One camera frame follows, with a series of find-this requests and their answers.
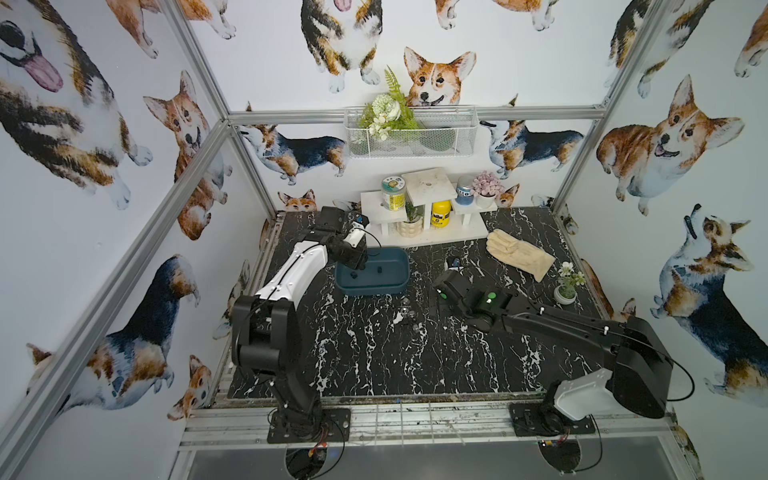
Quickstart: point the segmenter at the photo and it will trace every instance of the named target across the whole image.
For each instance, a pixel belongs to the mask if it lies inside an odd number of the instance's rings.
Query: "dark blue bin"
[[[336,264],[336,286],[345,295],[397,295],[411,276],[408,254],[398,247],[370,248],[363,270]]]

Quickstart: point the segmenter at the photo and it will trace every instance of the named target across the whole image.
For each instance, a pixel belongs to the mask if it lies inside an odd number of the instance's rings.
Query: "yellow bottle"
[[[451,201],[435,202],[432,204],[432,226],[442,228],[448,225],[451,214]]]

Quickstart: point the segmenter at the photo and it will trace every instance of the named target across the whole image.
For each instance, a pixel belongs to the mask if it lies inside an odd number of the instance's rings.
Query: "plastic container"
[[[456,203],[459,205],[472,205],[475,197],[472,195],[472,181],[475,178],[472,175],[462,175],[456,182]]]
[[[406,181],[403,177],[382,180],[382,205],[387,210],[402,210],[406,205]]]
[[[336,286],[345,295],[397,295],[411,276],[408,254],[398,247],[370,248],[362,270],[336,264]]]
[[[435,202],[432,204],[432,226],[443,228],[448,225],[451,215],[451,201]]]

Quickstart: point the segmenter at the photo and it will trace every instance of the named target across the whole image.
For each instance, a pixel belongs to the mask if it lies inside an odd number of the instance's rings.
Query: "metal grate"
[[[473,106],[413,108],[419,130],[392,130],[382,141],[360,128],[362,108],[344,111],[344,128],[351,157],[468,157],[475,151],[478,115]]]

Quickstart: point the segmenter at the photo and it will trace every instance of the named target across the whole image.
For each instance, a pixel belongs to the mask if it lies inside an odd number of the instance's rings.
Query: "blue jar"
[[[475,178],[472,175],[462,175],[456,182],[456,203],[459,205],[472,205],[475,197],[472,196],[472,181]]]

